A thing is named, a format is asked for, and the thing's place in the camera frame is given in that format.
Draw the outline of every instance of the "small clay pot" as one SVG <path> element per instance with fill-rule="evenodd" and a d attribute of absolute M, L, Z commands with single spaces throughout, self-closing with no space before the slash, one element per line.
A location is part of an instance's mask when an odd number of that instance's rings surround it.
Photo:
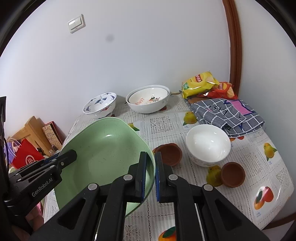
<path fill-rule="evenodd" d="M 246 174 L 236 162 L 226 163 L 221 170 L 221 180 L 226 187 L 235 188 L 243 184 Z"/>
<path fill-rule="evenodd" d="M 160 145 L 153 150 L 153 153 L 158 151 L 161 153 L 163 163 L 169 166 L 177 165 L 182 159 L 182 151 L 175 143 Z"/>

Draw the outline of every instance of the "wall switch plate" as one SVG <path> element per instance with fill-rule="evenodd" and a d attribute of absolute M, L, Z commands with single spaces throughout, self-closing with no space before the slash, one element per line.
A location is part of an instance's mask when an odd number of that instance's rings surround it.
<path fill-rule="evenodd" d="M 85 27 L 83 14 L 80 14 L 80 16 L 73 18 L 68 22 L 68 28 L 70 33 L 74 33 L 83 27 Z"/>

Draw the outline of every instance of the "fruit print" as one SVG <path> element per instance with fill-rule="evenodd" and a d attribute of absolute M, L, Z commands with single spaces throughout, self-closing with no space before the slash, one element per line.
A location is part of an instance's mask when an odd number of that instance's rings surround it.
<path fill-rule="evenodd" d="M 161 108 L 159 111 L 164 111 L 164 110 L 166 110 L 166 109 L 167 109 L 167 107 L 166 107 L 166 105 L 165 105 L 165 107 Z"/>
<path fill-rule="evenodd" d="M 243 140 L 244 139 L 244 136 L 242 136 L 242 137 L 237 137 L 239 140 Z M 235 140 L 235 138 L 232 138 L 232 137 L 230 137 L 229 138 L 230 139 L 230 141 L 234 141 Z"/>
<path fill-rule="evenodd" d="M 264 148 L 264 154 L 266 155 L 267 161 L 270 158 L 273 158 L 274 153 L 277 152 L 277 149 L 273 148 L 269 143 L 264 143 L 263 148 Z"/>
<path fill-rule="evenodd" d="M 265 187 L 263 190 L 263 199 L 266 202 L 271 202 L 274 198 L 274 194 L 272 193 L 272 190 L 269 187 Z"/>
<path fill-rule="evenodd" d="M 148 102 L 156 102 L 156 101 L 159 101 L 160 97 L 158 98 L 155 98 L 154 96 L 151 97 L 150 100 L 148 100 Z"/>
<path fill-rule="evenodd" d="M 176 241 L 176 227 L 171 227 L 168 230 L 161 233 L 158 237 L 158 241 Z"/>
<path fill-rule="evenodd" d="M 139 131 L 138 128 L 136 128 L 133 123 L 128 123 L 128 125 L 134 130 L 134 131 Z"/>
<path fill-rule="evenodd" d="M 192 111 L 188 111 L 185 113 L 183 125 L 195 124 L 196 122 L 197 122 L 196 116 Z"/>
<path fill-rule="evenodd" d="M 260 188 L 260 191 L 258 192 L 254 202 L 254 208 L 256 210 L 262 208 L 265 202 L 271 202 L 273 198 L 274 194 L 270 187 Z"/>
<path fill-rule="evenodd" d="M 209 167 L 208 175 L 206 177 L 206 181 L 208 184 L 211 184 L 214 187 L 221 186 L 222 180 L 221 180 L 221 167 L 219 166 L 213 166 Z"/>

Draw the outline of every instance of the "blue and white porcelain bowl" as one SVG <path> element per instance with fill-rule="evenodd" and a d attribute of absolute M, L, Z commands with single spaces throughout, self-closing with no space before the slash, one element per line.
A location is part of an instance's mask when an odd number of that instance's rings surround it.
<path fill-rule="evenodd" d="M 100 94 L 91 99 L 84 107 L 83 113 L 92 115 L 93 118 L 103 118 L 110 114 L 115 108 L 116 94 L 112 92 Z"/>

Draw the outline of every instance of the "folded cloth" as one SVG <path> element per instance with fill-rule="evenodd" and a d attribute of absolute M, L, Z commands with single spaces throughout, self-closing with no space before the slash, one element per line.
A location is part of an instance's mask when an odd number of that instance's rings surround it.
<path fill-rule="evenodd" d="M 230 138 L 252 133 L 265 122 L 253 108 L 240 99 L 207 99 L 193 104 L 187 99 L 185 101 L 200 124 L 217 126 Z"/>

